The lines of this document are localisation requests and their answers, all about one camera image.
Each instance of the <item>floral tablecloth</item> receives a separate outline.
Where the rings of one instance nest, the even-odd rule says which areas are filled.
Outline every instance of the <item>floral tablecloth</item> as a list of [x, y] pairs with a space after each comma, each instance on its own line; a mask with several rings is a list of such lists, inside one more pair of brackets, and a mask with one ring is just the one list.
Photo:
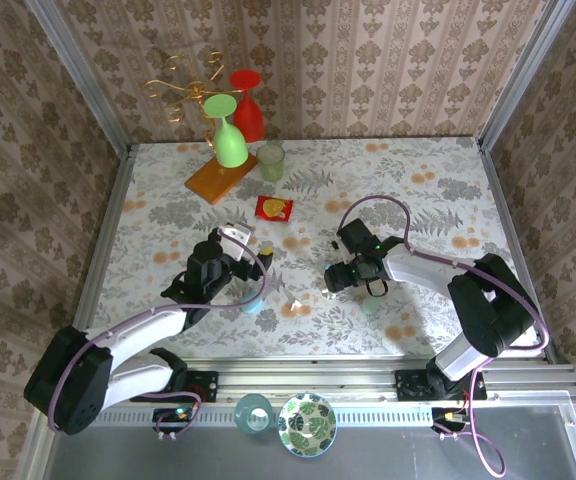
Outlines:
[[[213, 311], [162, 346], [188, 357], [286, 355], [431, 356], [460, 331], [450, 300], [425, 288], [392, 284], [378, 311], [361, 308], [365, 288], [326, 298], [325, 264], [341, 260], [330, 242], [345, 209], [369, 194], [403, 200], [411, 243], [447, 255], [501, 255], [511, 263], [497, 208], [470, 138], [280, 142], [285, 172], [264, 182], [259, 167], [216, 206], [184, 182], [212, 152], [205, 144], [141, 145], [114, 239], [94, 326], [147, 308], [185, 270], [193, 246], [216, 226], [255, 229], [253, 249], [272, 245], [274, 262], [260, 312]], [[251, 145], [254, 152], [261, 144]], [[289, 223], [258, 219], [258, 195], [295, 201]], [[401, 234], [404, 216], [387, 202], [355, 210], [381, 238]], [[214, 303], [235, 303], [255, 284], [234, 279]], [[293, 299], [301, 307], [290, 309]], [[522, 344], [535, 341], [530, 331]]]

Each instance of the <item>clear glass cup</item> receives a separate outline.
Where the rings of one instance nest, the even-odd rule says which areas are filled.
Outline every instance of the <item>clear glass cup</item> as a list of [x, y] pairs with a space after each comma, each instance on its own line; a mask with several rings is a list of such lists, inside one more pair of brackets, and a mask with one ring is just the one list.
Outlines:
[[257, 163], [261, 177], [267, 182], [277, 182], [284, 173], [284, 149], [276, 143], [267, 143], [257, 149]]
[[251, 393], [243, 397], [235, 407], [235, 423], [245, 433], [257, 434], [273, 422], [270, 402], [263, 395]]

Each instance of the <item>green glass cup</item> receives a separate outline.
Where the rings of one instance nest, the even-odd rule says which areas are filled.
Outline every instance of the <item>green glass cup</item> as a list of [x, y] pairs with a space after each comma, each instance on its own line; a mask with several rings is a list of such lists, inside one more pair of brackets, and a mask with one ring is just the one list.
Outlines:
[[213, 95], [204, 103], [204, 111], [210, 118], [220, 118], [221, 125], [212, 139], [215, 156], [225, 168], [235, 168], [248, 160], [248, 147], [241, 131], [226, 121], [237, 108], [237, 101], [230, 95]]
[[257, 149], [257, 163], [261, 168], [261, 177], [267, 182], [277, 182], [284, 173], [286, 153], [281, 145], [267, 143]]

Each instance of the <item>cable connector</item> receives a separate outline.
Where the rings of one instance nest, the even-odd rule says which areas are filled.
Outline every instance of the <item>cable connector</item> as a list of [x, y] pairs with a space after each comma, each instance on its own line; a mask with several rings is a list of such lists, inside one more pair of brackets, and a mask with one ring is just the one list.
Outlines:
[[461, 415], [458, 413], [448, 412], [444, 415], [444, 418], [453, 423], [463, 423], [464, 425], [470, 424], [466, 415]]

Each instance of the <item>small white object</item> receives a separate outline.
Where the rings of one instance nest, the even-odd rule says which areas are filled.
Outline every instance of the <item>small white object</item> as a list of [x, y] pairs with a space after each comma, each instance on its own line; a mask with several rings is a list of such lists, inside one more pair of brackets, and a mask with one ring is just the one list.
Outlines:
[[[248, 245], [248, 240], [252, 236], [252, 231], [241, 223], [238, 223], [234, 226], [221, 227], [219, 231], [220, 233], [232, 237], [235, 240], [239, 240], [239, 242], [243, 243], [244, 245]], [[236, 262], [241, 260], [241, 257], [244, 253], [243, 248], [231, 242], [226, 237], [222, 237], [220, 243], [221, 248], [226, 255], [230, 255], [235, 259]]]

